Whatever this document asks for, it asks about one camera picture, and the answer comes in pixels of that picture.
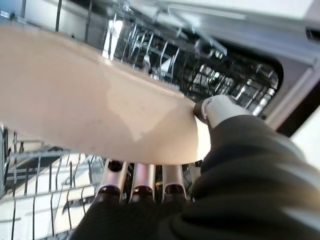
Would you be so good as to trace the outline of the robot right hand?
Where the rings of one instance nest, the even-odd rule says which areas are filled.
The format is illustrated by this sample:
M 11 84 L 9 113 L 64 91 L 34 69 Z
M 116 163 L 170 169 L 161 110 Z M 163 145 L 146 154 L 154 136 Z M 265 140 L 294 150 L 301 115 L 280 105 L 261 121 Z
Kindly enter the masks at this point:
M 198 102 L 211 149 L 192 187 L 194 202 L 119 205 L 97 195 L 73 240 L 317 240 L 320 172 L 302 152 L 227 95 Z

